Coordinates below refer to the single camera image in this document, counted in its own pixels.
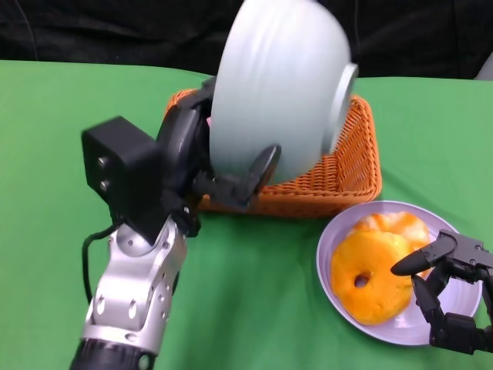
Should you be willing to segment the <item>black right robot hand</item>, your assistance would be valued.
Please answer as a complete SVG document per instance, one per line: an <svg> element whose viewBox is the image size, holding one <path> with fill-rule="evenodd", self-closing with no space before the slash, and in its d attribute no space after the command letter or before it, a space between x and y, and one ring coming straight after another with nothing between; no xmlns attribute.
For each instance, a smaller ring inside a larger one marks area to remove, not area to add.
<svg viewBox="0 0 493 370"><path fill-rule="evenodd" d="M452 278L469 284L480 281L492 316L492 254L481 241L442 229L435 241L399 260L391 273L411 277L416 303L431 326L431 346L469 355L492 352L492 326L478 328L472 317L445 313L438 300Z"/></svg>

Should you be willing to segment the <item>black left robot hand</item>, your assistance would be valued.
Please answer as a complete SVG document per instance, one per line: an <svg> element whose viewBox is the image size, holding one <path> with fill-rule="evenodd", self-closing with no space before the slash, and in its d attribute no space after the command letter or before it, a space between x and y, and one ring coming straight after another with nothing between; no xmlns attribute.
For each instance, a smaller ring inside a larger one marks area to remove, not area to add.
<svg viewBox="0 0 493 370"><path fill-rule="evenodd" d="M200 230L197 207L204 196L222 207L247 210L272 177L281 146L260 151L241 176L219 175L210 160L210 117L216 79L182 94L166 111L156 142L163 154L162 203L186 237Z"/></svg>

